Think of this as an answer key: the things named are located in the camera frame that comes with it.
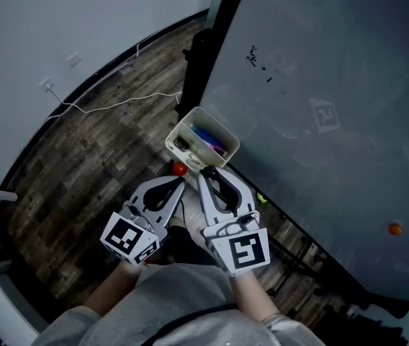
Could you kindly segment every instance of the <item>black cable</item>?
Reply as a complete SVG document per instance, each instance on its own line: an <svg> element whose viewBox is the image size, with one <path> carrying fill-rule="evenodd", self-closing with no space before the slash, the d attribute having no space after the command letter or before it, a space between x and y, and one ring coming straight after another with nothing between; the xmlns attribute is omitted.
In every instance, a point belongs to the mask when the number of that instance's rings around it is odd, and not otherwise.
<svg viewBox="0 0 409 346"><path fill-rule="evenodd" d="M184 201L181 200L181 205L182 205L182 217L184 217L184 225L185 228L187 229L187 224L185 223L185 207L184 207Z"/></svg>
<svg viewBox="0 0 409 346"><path fill-rule="evenodd" d="M179 328L181 325L189 323L190 321L195 320L196 318L199 318L200 316L204 316L206 314L211 314L211 313L216 313L218 311L233 310L237 308L238 307L236 303L229 303L227 305L222 305L222 306L217 306L211 309L197 311L196 313L193 313L193 314L187 314L186 316L183 316L179 319L170 321L166 326L163 326L162 328L160 328L160 330L156 332L155 335L153 335L148 340L146 340L141 346L153 345L158 338L162 338L166 336L168 333L174 331L176 328Z"/></svg>

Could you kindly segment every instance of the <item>white cable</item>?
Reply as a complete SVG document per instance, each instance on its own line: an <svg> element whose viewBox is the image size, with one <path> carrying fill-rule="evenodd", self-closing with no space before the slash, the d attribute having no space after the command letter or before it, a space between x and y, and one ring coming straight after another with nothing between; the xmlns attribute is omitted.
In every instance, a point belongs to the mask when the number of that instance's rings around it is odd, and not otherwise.
<svg viewBox="0 0 409 346"><path fill-rule="evenodd" d="M76 105L76 104L73 104L73 103L71 103L71 102L64 102L64 101L62 101L62 100L59 98L59 96L55 94L55 92L51 89L50 86L47 86L47 88L48 88L48 91L49 91L51 94L53 94L53 96L54 96L61 104L63 104L63 105L69 105L69 106L71 106L71 107L75 107L75 108L77 108L78 110L80 110L81 112L83 112L84 114L89 114L89 113L91 113L91 112L97 112L97 111L100 111L100 110L111 109L111 108L113 108L113 107L117 107L118 105L126 104L127 102L129 102L129 101L131 101L131 100L147 99L147 98L152 97L152 96L155 96L155 95L162 95L162 96L167 96L167 97L175 96L175 97L176 97L177 104L179 104L179 95L182 93L182 91L176 92L175 94L163 94L162 92L155 92L155 94L148 95L148 96L132 97L132 98L130 98L130 99L128 99L128 100L125 100L125 101L122 101L122 102L118 102L117 104L110 105L109 107L98 107L98 108L96 108L96 109L92 109L92 110L86 111L86 110L81 109L81 108L80 108L78 105ZM65 112L62 112L61 114L58 114L58 115L51 115L51 116L48 117L46 120L60 117L60 116L63 115Z"/></svg>

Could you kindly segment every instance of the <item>whiteboard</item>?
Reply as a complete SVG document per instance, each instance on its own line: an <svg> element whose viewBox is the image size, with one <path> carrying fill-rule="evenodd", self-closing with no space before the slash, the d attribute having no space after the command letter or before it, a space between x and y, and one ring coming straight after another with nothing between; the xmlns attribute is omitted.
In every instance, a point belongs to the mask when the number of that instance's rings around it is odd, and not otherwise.
<svg viewBox="0 0 409 346"><path fill-rule="evenodd" d="M239 172L369 292L409 300L409 0L241 0L201 106Z"/></svg>

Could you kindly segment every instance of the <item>small container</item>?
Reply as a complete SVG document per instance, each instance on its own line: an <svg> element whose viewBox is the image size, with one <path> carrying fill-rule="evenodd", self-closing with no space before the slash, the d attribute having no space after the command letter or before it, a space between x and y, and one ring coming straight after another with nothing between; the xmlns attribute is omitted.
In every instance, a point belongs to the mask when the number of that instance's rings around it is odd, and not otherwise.
<svg viewBox="0 0 409 346"><path fill-rule="evenodd" d="M210 148L192 127L204 130L218 140L225 149L224 157ZM182 151L174 144L178 137L189 144L189 150ZM169 133L165 145L173 159L182 161L190 171L197 173L209 165L225 166L240 147L240 141L204 108L194 107Z"/></svg>

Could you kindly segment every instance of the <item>wall socket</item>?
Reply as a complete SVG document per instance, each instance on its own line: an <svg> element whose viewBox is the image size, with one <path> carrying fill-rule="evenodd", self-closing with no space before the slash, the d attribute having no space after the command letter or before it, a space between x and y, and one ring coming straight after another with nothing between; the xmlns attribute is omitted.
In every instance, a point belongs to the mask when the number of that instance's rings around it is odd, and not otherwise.
<svg viewBox="0 0 409 346"><path fill-rule="evenodd" d="M52 86L54 86L54 82L51 81L49 77L46 77L40 83L40 88L43 92L48 92L48 87L51 88Z"/></svg>
<svg viewBox="0 0 409 346"><path fill-rule="evenodd" d="M81 61L80 55L77 52L73 53L67 58L68 65L73 68L76 64Z"/></svg>

